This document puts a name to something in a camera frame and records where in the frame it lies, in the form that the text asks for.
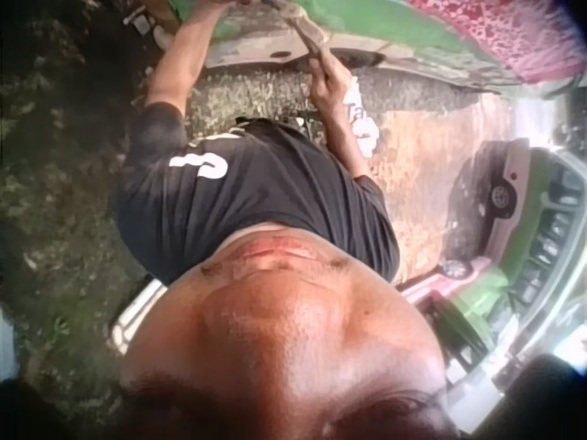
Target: lips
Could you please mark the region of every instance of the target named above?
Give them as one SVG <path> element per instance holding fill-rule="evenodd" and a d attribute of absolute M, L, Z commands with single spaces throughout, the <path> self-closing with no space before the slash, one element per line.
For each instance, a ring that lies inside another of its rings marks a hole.
<path fill-rule="evenodd" d="M 270 254 L 281 254 L 300 259 L 319 259 L 318 252 L 301 240 L 289 236 L 259 237 L 244 243 L 231 252 L 225 261 L 252 259 Z"/>

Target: dirt ground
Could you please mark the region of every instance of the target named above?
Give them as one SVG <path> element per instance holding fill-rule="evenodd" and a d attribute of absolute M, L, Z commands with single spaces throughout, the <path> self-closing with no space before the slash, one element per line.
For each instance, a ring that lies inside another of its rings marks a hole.
<path fill-rule="evenodd" d="M 110 196 L 159 53 L 106 0 L 19 3 L 3 5 L 0 300 L 22 376 L 88 437 L 119 406 L 108 325 L 147 275 L 118 238 Z M 401 247 L 395 282 L 441 256 L 476 255 L 509 104 L 399 72 L 355 73 L 382 131 L 371 167 Z M 207 72 L 190 107 L 194 138 L 236 116 L 312 110 L 302 73 L 260 68 Z"/>

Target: black t-shirt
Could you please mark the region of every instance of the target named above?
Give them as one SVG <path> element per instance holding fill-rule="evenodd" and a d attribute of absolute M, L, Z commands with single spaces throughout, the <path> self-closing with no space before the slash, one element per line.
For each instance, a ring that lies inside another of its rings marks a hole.
<path fill-rule="evenodd" d="M 132 128 L 116 202 L 123 240 L 167 285 L 234 232 L 264 222 L 313 232 L 388 281 L 399 263 L 379 187 L 266 119 L 196 146 L 175 107 L 148 106 Z"/>

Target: man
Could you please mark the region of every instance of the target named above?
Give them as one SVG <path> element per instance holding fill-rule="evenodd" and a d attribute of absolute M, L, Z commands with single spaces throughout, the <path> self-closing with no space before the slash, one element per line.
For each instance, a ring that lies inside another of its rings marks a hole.
<path fill-rule="evenodd" d="M 454 434 L 424 318 L 391 287 L 399 254 L 342 105 L 312 60 L 326 153 L 255 120 L 191 146 L 186 100 L 228 4 L 200 0 L 154 72 L 118 195 L 128 248 L 169 290 L 125 356 L 125 438 Z"/>

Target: red fabric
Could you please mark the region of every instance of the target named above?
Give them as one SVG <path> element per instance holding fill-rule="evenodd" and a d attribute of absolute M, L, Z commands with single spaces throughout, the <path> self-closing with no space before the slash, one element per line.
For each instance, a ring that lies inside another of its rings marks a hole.
<path fill-rule="evenodd" d="M 584 72 L 587 51 L 578 29 L 553 0 L 407 0 L 471 37 L 524 82 Z"/>

